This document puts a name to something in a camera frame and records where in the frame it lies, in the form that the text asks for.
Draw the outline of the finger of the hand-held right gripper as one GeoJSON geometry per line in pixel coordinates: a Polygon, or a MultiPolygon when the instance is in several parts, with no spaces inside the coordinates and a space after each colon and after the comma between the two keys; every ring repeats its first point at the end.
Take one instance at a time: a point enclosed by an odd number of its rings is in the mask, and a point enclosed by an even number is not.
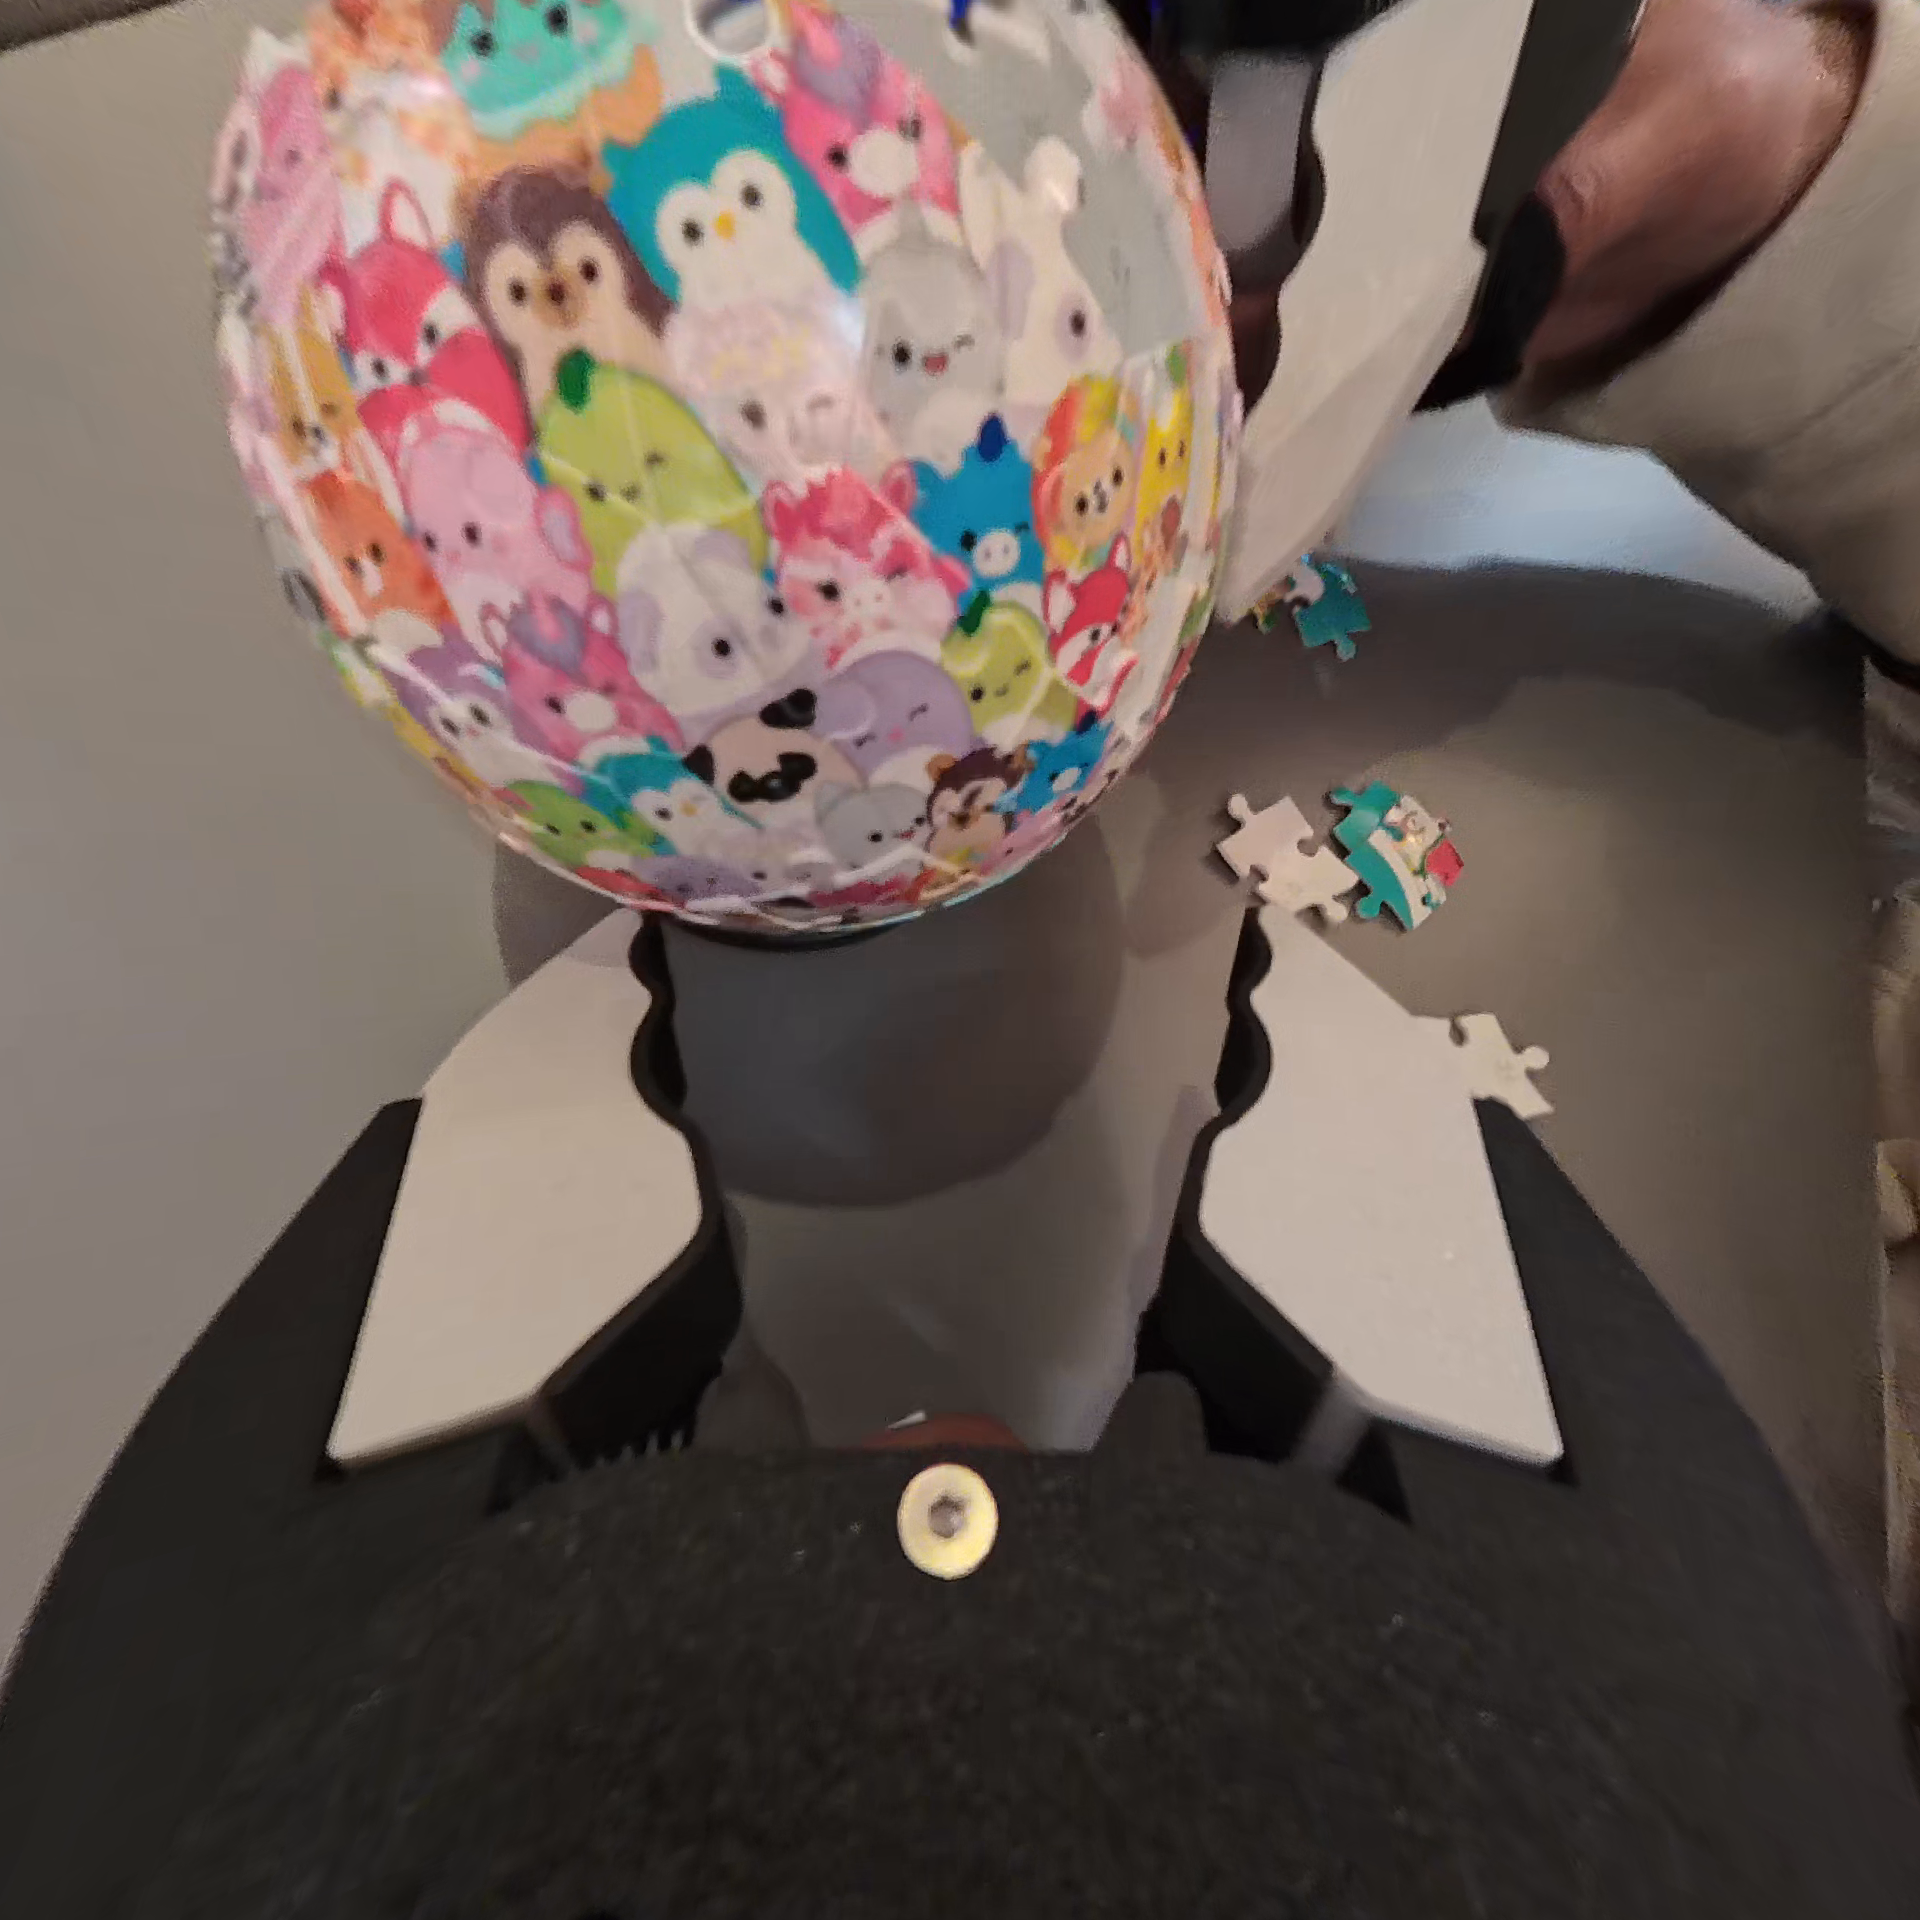
{"type": "Polygon", "coordinates": [[[1320,216],[1276,295],[1281,357],[1237,442],[1221,619],[1332,531],[1452,348],[1528,19],[1532,3],[1398,3],[1322,62],[1305,119],[1320,216]]]}
{"type": "Polygon", "coordinates": [[[1221,248],[1285,232],[1302,175],[1317,52],[1230,52],[1210,64],[1207,209],[1221,248]]]}

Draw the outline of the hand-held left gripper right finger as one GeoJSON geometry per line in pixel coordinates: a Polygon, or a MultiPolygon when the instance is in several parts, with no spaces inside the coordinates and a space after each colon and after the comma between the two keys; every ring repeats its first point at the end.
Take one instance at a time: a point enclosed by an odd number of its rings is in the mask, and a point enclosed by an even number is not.
{"type": "Polygon", "coordinates": [[[1224,1454],[1369,1476],[1394,1434],[1563,1466],[1474,1096],[1339,948],[1239,922],[1140,1365],[1224,1454]]]}

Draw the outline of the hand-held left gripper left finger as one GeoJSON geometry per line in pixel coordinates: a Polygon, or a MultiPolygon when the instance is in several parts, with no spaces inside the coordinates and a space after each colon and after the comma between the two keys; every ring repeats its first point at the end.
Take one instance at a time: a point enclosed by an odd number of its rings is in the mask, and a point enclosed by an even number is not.
{"type": "Polygon", "coordinates": [[[325,1455],[507,1428],[551,1458],[644,1445],[688,1425],[733,1328],[660,927],[617,910],[423,1081],[325,1455]]]}

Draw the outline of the colourful puzzle ball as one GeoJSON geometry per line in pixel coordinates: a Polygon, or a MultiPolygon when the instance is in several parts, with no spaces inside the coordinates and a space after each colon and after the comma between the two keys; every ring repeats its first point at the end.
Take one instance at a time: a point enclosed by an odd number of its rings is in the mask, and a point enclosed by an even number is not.
{"type": "Polygon", "coordinates": [[[1210,622],[1227,272],[1126,10],[314,3],[208,227],[291,606],[600,899],[972,899],[1210,622]]]}

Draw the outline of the person's right forearm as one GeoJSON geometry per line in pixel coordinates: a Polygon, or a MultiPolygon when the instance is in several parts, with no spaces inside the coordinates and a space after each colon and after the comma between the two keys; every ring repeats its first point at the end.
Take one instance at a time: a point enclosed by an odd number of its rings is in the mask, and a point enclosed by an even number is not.
{"type": "Polygon", "coordinates": [[[1916,3],[1877,42],[1834,157],[1678,332],[1594,388],[1493,393],[1507,423],[1655,458],[1916,666],[1916,3]]]}

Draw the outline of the white puzzle piece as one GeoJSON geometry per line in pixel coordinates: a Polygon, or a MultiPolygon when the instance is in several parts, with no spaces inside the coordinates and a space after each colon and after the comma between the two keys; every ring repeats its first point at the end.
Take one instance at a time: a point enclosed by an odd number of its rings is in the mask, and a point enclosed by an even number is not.
{"type": "Polygon", "coordinates": [[[1493,1013],[1452,1016],[1445,1039],[1474,1100],[1494,1100],[1520,1121],[1554,1114],[1551,1096],[1536,1087],[1551,1060],[1545,1045],[1516,1045],[1493,1013]]]}
{"type": "Polygon", "coordinates": [[[1312,831],[1291,795],[1258,805],[1230,792],[1224,826],[1210,850],[1263,904],[1293,916],[1317,913],[1322,923],[1350,916],[1357,874],[1312,831]]]}

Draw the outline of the teal puzzle piece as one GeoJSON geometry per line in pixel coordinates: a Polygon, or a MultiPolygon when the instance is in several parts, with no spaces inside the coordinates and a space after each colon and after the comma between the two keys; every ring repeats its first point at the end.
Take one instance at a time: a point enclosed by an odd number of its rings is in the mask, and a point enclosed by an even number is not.
{"type": "Polygon", "coordinates": [[[1372,630],[1350,572],[1326,553],[1302,553],[1281,584],[1255,602],[1251,619],[1263,634],[1285,626],[1302,648],[1329,648],[1339,664],[1355,660],[1357,638],[1372,630]]]}

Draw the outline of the colourful puzzle piece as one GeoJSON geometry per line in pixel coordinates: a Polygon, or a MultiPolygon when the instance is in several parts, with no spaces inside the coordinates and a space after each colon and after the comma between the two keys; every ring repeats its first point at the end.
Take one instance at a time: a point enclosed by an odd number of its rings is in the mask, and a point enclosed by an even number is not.
{"type": "Polygon", "coordinates": [[[1385,781],[1332,788],[1332,847],[1357,878],[1357,916],[1388,913],[1400,930],[1425,923],[1457,892],[1467,862],[1449,819],[1385,781]]]}

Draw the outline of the person's right hand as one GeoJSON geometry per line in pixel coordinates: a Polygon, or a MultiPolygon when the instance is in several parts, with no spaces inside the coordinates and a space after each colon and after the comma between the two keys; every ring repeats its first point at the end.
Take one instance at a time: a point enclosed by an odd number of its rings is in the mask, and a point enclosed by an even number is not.
{"type": "Polygon", "coordinates": [[[1534,186],[1560,277],[1520,382],[1594,388],[1715,301],[1834,157],[1873,42],[1871,3],[1645,3],[1534,186]]]}

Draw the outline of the person's beige sweatshirt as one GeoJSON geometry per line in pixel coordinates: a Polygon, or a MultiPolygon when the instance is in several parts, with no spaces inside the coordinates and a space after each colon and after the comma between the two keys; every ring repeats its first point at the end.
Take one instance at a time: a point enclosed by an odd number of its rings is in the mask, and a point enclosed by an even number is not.
{"type": "Polygon", "coordinates": [[[1916,666],[1871,639],[1862,654],[1890,1588],[1916,1615],[1916,666]]]}

